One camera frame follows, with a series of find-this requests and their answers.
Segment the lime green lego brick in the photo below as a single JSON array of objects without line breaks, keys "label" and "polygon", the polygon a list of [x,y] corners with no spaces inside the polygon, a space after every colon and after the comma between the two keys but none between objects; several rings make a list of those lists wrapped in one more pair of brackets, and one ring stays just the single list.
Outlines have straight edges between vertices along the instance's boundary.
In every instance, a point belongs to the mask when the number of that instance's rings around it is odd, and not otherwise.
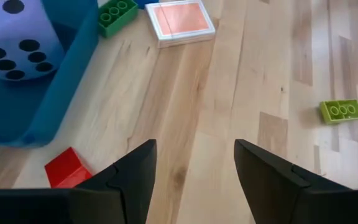
[{"label": "lime green lego brick", "polygon": [[320,110],[326,124],[358,119],[357,100],[323,101]]},{"label": "lime green lego brick", "polygon": [[99,8],[99,33],[109,38],[133,21],[137,4],[132,0],[111,0]]}]

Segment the wooden floor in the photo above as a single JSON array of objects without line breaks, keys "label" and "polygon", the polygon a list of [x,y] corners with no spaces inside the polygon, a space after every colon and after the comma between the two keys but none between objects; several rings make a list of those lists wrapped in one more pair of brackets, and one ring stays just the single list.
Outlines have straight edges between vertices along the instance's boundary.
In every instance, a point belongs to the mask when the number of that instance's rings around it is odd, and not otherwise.
[{"label": "wooden floor", "polygon": [[253,223],[242,138],[358,189],[358,121],[326,126],[318,111],[358,99],[358,0],[203,2],[213,41],[156,49],[143,12],[102,40],[56,140],[0,147],[0,188],[47,187],[44,165],[68,146],[97,172],[156,138],[147,223]]}]

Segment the blue bin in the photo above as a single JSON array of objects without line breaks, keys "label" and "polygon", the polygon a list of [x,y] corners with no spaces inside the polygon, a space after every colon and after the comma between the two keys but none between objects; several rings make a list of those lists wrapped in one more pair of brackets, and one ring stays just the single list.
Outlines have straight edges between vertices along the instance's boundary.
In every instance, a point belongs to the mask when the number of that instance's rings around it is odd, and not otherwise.
[{"label": "blue bin", "polygon": [[0,80],[0,144],[37,147],[56,135],[98,44],[97,0],[43,0],[66,51],[54,75]]},{"label": "blue bin", "polygon": [[139,9],[144,9],[146,4],[150,4],[150,3],[158,3],[160,2],[160,0],[135,0],[137,6],[139,7]]}]

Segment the red block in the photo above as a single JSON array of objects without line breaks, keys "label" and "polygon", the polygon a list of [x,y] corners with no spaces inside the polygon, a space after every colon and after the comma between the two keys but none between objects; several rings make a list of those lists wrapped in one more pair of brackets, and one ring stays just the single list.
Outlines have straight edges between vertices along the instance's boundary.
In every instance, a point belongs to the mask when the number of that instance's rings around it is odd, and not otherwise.
[{"label": "red block", "polygon": [[51,188],[72,188],[92,177],[72,147],[45,165],[45,170]]}]

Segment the plastic brick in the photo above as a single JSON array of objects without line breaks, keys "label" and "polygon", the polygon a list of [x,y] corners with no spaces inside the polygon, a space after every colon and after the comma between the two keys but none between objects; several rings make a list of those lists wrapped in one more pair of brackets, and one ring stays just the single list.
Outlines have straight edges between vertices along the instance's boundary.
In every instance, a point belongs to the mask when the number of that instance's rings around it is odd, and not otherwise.
[{"label": "plastic brick", "polygon": [[326,124],[358,119],[357,100],[323,101],[320,110]]},{"label": "plastic brick", "polygon": [[99,33],[104,38],[116,34],[137,16],[137,4],[132,0],[109,1],[99,8]]},{"label": "plastic brick", "polygon": [[45,170],[51,188],[72,188],[92,177],[72,147],[45,165]]}]

